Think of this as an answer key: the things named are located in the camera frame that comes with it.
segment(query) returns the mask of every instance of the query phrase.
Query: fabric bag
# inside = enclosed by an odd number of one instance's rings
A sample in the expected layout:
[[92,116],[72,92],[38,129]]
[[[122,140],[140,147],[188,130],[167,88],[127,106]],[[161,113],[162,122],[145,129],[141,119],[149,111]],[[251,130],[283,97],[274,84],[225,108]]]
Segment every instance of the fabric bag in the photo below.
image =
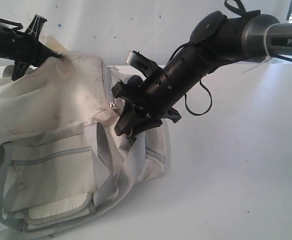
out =
[[132,141],[114,126],[130,75],[101,58],[65,52],[17,81],[0,79],[0,239],[37,239],[103,214],[160,176],[166,127]]

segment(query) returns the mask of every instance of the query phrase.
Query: robotic arm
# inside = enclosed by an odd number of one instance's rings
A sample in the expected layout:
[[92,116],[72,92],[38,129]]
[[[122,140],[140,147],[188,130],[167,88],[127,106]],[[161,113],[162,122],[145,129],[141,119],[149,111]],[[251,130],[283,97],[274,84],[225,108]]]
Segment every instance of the robotic arm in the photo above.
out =
[[230,5],[229,0],[225,0],[225,6],[240,17],[227,18],[220,11],[208,15],[164,68],[138,52],[129,54],[127,63],[141,71],[146,80],[134,76],[127,84],[118,82],[113,87],[114,96],[125,100],[115,127],[118,136],[132,137],[159,127],[161,119],[176,123],[181,116],[172,106],[196,83],[205,88],[201,79],[221,66],[239,61],[260,63],[267,56],[292,61],[281,56],[292,56],[292,24],[280,23],[259,10],[247,12],[240,0],[233,1],[238,8]]

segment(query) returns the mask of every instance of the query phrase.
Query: white surface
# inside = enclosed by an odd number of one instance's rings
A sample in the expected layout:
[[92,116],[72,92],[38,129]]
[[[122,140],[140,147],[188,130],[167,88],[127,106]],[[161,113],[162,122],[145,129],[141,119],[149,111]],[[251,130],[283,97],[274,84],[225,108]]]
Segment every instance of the white surface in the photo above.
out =
[[[243,2],[247,10],[261,9],[281,21],[290,4],[290,0]],[[179,45],[189,41],[198,22],[217,10],[237,17],[224,7],[224,0],[0,0],[0,18],[26,28],[39,14],[48,20],[40,36],[43,43],[53,36],[68,50],[100,56],[109,65],[124,65],[131,50],[165,64]],[[0,65],[7,64],[0,59]]]
[[[292,64],[223,67],[204,78],[214,106],[169,124],[165,175],[55,240],[292,240]],[[138,73],[120,66],[123,73]],[[189,106],[202,112],[195,86]]]

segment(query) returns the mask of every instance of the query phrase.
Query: front pocket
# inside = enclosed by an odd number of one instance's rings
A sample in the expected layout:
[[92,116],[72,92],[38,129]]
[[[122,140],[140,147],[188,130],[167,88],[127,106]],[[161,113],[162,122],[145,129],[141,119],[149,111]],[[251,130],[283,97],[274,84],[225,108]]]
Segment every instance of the front pocket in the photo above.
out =
[[93,153],[84,135],[15,146],[3,208],[15,212],[95,191]]

